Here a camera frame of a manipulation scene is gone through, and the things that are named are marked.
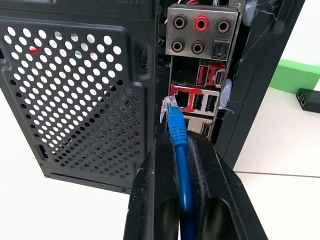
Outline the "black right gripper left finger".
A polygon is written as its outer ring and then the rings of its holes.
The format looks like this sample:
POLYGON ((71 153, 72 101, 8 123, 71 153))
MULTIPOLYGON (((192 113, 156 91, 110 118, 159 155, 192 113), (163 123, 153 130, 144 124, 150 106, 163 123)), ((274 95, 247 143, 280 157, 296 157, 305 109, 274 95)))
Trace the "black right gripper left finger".
POLYGON ((158 135, 132 182, 123 239, 178 239, 180 194, 175 157, 169 132, 158 135))

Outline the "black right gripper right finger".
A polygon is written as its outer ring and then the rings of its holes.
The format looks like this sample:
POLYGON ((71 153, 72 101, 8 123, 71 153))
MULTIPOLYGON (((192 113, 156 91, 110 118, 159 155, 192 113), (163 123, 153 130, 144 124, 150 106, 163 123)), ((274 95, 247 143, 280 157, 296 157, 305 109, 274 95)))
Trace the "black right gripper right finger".
POLYGON ((203 135, 189 131, 188 167, 197 240, 266 240, 268 237, 232 168, 203 135))

